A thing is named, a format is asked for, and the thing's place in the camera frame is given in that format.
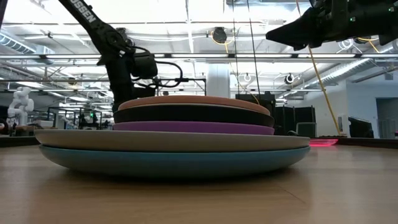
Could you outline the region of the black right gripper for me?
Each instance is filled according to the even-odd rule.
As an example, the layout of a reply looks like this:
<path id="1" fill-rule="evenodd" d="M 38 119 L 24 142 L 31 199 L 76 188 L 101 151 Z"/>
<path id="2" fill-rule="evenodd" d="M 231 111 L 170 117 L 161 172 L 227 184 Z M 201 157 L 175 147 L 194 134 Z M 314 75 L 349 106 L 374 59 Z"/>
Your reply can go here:
<path id="1" fill-rule="evenodd" d="M 311 1 L 310 4 L 298 19 L 267 32 L 266 39 L 299 51 L 325 42 L 380 33 L 379 1 Z"/>

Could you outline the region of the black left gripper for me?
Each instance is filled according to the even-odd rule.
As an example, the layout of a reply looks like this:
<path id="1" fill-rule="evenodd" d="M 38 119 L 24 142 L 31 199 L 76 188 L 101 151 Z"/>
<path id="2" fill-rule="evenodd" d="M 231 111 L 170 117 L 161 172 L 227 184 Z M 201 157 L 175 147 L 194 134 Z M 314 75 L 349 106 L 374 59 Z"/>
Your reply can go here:
<path id="1" fill-rule="evenodd" d="M 106 64 L 110 89 L 113 92 L 113 111 L 129 100 L 155 96 L 155 89 L 151 87 L 135 87 L 131 75 L 139 78 L 146 67 L 133 65 L 125 60 L 113 60 Z"/>

